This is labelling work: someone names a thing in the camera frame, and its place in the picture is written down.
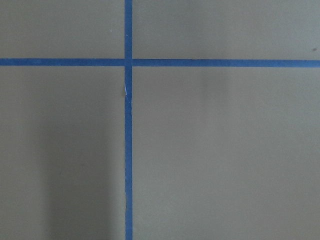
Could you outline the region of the brown paper table cover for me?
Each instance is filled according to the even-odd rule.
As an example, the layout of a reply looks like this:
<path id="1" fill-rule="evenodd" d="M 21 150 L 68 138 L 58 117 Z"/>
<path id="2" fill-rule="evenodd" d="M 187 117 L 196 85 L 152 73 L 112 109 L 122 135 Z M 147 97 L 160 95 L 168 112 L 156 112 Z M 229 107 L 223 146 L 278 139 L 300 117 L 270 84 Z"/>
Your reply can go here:
<path id="1" fill-rule="evenodd" d="M 317 0 L 135 0 L 133 57 L 320 57 Z M 125 238 L 125 70 L 0 69 L 0 237 Z M 136 240 L 317 240 L 320 70 L 133 68 Z"/>

